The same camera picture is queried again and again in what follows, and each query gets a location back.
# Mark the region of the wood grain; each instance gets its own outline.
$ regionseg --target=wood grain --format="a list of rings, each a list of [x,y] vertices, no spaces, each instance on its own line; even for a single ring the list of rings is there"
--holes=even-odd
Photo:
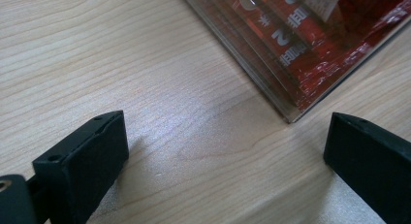
[[[89,223],[378,223],[323,163],[332,112],[411,140],[407,28],[286,124],[183,0],[0,0],[0,175],[124,110],[131,158]]]

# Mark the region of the black plastic block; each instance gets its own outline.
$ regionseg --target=black plastic block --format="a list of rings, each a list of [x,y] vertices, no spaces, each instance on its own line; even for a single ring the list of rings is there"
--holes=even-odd
[[[38,223],[23,176],[0,176],[0,220],[13,224]]]
[[[85,223],[129,157],[122,111],[94,117],[33,161],[52,223]]]
[[[324,159],[387,223],[411,223],[411,143],[334,113]]]

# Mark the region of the transparent plastic case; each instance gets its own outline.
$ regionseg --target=transparent plastic case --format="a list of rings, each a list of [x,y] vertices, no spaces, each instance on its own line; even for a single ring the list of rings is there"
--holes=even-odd
[[[410,20],[411,0],[187,0],[289,122]]]

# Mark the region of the light wood surface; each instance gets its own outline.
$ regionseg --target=light wood surface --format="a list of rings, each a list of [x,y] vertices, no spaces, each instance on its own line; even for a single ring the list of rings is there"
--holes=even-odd
[[[0,0],[0,175],[124,110],[89,223],[380,223],[322,159],[332,112],[411,140],[411,29],[287,124],[183,0]]]

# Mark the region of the clear plastic package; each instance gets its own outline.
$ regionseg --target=clear plastic package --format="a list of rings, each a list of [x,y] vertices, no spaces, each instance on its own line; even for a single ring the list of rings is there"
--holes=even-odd
[[[411,0],[187,1],[289,122],[411,19]]]

